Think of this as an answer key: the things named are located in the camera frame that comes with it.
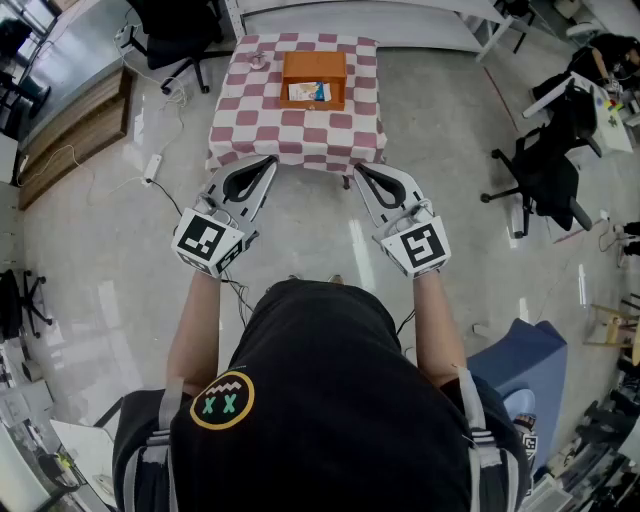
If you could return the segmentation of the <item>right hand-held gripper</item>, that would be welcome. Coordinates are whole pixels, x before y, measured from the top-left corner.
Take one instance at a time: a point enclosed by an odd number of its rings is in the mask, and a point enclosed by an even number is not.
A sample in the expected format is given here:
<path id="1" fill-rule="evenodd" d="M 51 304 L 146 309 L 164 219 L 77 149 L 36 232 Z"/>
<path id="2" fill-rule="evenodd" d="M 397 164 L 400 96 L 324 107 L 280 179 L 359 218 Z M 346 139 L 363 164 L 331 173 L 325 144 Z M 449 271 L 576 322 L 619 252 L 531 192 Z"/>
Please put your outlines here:
<path id="1" fill-rule="evenodd" d="M 448 262 L 451 249 L 442 219 L 411 175 L 386 164 L 358 163 L 354 178 L 379 227 L 373 240 L 406 277 L 439 271 Z M 414 205 L 389 220 L 398 208 L 410 204 Z"/>

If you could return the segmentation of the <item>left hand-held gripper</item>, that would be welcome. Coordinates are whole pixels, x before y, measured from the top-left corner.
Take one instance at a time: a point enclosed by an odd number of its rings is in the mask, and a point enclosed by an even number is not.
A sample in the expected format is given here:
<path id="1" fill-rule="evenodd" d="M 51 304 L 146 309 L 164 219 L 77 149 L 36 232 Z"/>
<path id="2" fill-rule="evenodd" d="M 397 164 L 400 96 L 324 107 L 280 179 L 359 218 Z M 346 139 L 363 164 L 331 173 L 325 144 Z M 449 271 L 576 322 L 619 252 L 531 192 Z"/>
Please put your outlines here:
<path id="1" fill-rule="evenodd" d="M 215 170 L 205 191 L 217 203 L 240 204 L 237 220 L 201 193 L 192 208 L 186 208 L 174 233 L 171 248 L 194 269 L 221 278 L 231 263 L 247 251 L 258 231 L 252 222 L 264 205 L 278 169 L 273 155 L 253 155 Z"/>

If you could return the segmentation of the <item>white and blue packet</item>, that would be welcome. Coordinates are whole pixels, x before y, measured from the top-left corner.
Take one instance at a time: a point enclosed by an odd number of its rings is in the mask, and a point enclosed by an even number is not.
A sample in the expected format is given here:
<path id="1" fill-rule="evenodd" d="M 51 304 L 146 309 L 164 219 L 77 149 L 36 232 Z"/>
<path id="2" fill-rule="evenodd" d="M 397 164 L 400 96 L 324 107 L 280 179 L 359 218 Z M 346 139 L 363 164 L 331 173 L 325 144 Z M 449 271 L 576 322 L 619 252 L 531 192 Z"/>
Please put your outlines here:
<path id="1" fill-rule="evenodd" d="M 321 81 L 291 83 L 288 85 L 288 98 L 295 102 L 329 102 L 331 87 Z"/>

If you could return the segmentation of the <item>orange wooden box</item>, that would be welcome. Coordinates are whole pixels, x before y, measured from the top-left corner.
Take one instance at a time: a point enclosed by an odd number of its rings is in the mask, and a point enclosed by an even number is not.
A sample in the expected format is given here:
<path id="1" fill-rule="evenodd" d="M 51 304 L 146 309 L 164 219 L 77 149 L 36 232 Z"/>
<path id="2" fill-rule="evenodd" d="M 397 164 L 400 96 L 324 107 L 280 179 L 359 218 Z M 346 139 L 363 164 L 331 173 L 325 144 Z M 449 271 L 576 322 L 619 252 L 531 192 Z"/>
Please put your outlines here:
<path id="1" fill-rule="evenodd" d="M 288 85 L 321 81 L 331 87 L 329 102 L 295 102 L 288 98 Z M 344 111 L 346 101 L 346 54 L 344 52 L 296 51 L 284 54 L 280 107 L 313 111 Z"/>

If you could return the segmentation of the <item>person's left forearm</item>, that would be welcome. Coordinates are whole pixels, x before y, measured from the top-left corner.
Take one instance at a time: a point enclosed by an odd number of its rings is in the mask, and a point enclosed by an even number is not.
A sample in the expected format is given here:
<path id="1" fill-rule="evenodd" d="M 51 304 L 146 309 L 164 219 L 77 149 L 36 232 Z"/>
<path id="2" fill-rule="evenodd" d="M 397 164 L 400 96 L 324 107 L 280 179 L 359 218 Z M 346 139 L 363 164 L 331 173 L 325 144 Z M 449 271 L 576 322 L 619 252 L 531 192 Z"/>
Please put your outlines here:
<path id="1" fill-rule="evenodd" d="M 220 334 L 219 279 L 194 273 L 169 350 L 167 381 L 181 379 L 183 392 L 196 396 L 216 379 Z"/>

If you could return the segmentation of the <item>person's right forearm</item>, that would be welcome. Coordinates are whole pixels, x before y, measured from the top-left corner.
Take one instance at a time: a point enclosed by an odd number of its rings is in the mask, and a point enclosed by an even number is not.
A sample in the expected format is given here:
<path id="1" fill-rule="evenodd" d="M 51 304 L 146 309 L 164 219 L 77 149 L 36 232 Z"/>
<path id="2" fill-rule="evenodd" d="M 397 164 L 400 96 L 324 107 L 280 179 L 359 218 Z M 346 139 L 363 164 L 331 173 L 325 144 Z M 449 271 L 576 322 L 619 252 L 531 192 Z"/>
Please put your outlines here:
<path id="1" fill-rule="evenodd" d="M 436 387 L 458 378 L 466 366 L 463 340 L 436 271 L 413 281 L 417 365 Z"/>

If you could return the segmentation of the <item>pink white checkered tablecloth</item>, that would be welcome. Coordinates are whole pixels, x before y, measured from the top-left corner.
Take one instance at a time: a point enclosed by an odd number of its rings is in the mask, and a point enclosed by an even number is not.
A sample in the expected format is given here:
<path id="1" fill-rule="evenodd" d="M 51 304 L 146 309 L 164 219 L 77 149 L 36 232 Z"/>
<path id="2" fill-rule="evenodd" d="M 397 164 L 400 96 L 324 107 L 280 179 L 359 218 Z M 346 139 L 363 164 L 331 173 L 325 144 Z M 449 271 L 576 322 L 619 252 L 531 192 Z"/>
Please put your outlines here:
<path id="1" fill-rule="evenodd" d="M 387 137 L 380 115 L 377 47 L 373 39 L 324 33 L 242 36 L 216 104 L 206 169 L 250 155 L 275 155 L 283 164 L 350 176 L 358 162 L 382 161 Z M 270 65 L 254 71 L 247 56 L 260 50 L 270 55 Z M 344 111 L 280 107 L 288 51 L 346 54 Z"/>

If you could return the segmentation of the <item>white power strip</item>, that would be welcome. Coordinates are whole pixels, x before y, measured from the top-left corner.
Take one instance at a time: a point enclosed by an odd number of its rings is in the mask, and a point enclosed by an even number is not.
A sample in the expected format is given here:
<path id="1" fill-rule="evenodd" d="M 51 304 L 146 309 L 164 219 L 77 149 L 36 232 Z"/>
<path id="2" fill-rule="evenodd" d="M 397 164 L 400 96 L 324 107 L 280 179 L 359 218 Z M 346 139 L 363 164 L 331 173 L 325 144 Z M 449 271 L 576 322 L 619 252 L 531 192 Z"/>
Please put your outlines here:
<path id="1" fill-rule="evenodd" d="M 155 182 L 162 160 L 163 160 L 163 157 L 161 154 L 151 155 L 142 176 L 142 183 L 145 187 L 148 187 Z"/>

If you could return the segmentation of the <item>large black office chair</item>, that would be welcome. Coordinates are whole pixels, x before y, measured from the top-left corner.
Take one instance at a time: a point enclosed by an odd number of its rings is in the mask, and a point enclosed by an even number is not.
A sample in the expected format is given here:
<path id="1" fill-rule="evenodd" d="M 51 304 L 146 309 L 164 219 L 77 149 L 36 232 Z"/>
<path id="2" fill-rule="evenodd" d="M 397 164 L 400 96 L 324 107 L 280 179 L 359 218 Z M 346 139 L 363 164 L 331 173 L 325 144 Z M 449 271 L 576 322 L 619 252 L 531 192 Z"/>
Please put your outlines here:
<path id="1" fill-rule="evenodd" d="M 220 26 L 219 0 L 125 0 L 138 15 L 147 42 L 142 45 L 133 33 L 125 46 L 132 46 L 146 57 L 154 71 L 174 63 L 180 66 L 160 85 L 163 94 L 173 91 L 174 83 L 187 68 L 194 69 L 200 91 L 210 91 L 204 83 L 201 63 L 227 57 L 229 50 L 210 50 L 224 40 Z"/>

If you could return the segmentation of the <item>long white desk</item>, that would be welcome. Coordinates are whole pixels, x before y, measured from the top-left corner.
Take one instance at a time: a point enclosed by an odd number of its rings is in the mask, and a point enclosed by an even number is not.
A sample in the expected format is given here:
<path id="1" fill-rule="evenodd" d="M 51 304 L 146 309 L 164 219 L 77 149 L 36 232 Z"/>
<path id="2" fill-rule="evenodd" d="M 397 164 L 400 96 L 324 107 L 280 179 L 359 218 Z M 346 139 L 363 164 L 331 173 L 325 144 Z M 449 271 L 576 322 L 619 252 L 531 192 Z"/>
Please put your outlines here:
<path id="1" fill-rule="evenodd" d="M 235 36 L 300 32 L 358 36 L 381 47 L 432 48 L 478 61 L 512 27 L 496 0 L 224 0 Z"/>

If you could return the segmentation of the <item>wooden floor platform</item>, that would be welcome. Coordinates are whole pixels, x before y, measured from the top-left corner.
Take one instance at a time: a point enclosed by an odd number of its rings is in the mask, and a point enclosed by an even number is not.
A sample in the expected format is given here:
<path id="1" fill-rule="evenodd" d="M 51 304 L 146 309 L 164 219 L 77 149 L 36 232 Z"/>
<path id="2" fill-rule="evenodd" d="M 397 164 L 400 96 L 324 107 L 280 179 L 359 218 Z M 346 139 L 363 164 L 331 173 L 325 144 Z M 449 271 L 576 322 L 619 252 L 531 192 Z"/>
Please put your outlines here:
<path id="1" fill-rule="evenodd" d="M 75 167 L 126 136 L 133 83 L 127 69 L 114 71 L 33 138 L 17 178 L 19 210 L 27 210 Z"/>

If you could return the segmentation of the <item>blue upholstered seat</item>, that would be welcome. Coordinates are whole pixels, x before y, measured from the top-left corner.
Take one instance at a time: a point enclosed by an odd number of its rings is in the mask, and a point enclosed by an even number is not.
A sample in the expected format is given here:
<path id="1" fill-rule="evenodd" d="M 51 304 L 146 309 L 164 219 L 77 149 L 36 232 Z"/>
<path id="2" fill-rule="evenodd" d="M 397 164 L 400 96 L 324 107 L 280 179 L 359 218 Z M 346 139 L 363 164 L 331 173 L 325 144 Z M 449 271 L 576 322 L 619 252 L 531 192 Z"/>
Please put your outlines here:
<path id="1" fill-rule="evenodd" d="M 513 321 L 505 336 L 471 356 L 468 368 L 502 397 L 510 418 L 536 418 L 538 436 L 533 465 L 538 470 L 551 455 L 567 369 L 568 347 L 551 323 Z"/>

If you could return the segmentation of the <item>person's black t-shirt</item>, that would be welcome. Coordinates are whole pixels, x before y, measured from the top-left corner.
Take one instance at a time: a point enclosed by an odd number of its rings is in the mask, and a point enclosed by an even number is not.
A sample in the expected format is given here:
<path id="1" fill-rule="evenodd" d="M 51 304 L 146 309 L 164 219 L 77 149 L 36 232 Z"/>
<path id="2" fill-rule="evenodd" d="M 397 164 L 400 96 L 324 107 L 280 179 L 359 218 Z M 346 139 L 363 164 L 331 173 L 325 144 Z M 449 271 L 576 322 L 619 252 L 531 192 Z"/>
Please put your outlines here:
<path id="1" fill-rule="evenodd" d="M 434 386 L 359 288 L 289 279 L 229 369 L 122 403 L 118 512 L 517 512 L 530 484 L 499 394 L 467 366 Z"/>

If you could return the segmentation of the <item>white side table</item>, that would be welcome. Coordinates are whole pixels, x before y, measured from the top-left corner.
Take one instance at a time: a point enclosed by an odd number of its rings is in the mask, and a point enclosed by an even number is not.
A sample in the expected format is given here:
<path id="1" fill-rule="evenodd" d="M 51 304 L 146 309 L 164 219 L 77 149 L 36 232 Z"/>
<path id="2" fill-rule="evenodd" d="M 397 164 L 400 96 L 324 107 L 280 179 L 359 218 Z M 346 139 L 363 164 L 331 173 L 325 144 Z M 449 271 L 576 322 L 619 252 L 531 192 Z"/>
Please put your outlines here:
<path id="1" fill-rule="evenodd" d="M 577 88 L 592 93 L 597 121 L 594 137 L 600 148 L 605 153 L 611 151 L 632 153 L 633 148 L 626 127 L 608 92 L 575 72 L 572 72 L 569 78 L 563 80 L 539 100 L 533 102 L 522 112 L 522 116 L 528 119 L 540 110 L 545 109 L 562 95 L 570 82 L 573 82 Z"/>

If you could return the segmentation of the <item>small black swivel chair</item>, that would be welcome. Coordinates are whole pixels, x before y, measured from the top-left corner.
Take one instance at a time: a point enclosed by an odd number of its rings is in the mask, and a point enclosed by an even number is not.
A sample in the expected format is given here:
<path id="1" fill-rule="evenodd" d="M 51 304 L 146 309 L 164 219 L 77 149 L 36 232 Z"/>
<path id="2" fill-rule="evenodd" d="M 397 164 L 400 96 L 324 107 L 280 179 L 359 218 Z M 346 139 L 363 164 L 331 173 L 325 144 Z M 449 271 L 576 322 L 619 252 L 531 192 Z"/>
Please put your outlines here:
<path id="1" fill-rule="evenodd" d="M 53 325 L 53 319 L 45 317 L 34 303 L 34 295 L 47 279 L 45 276 L 38 276 L 33 285 L 29 286 L 28 278 L 31 275 L 30 270 L 23 272 L 24 290 L 20 292 L 16 275 L 11 269 L 0 273 L 0 335 L 3 340 L 20 335 L 20 330 L 24 327 L 23 312 L 27 313 L 30 329 L 37 339 L 41 337 L 41 333 L 35 328 L 34 316 L 48 326 Z"/>

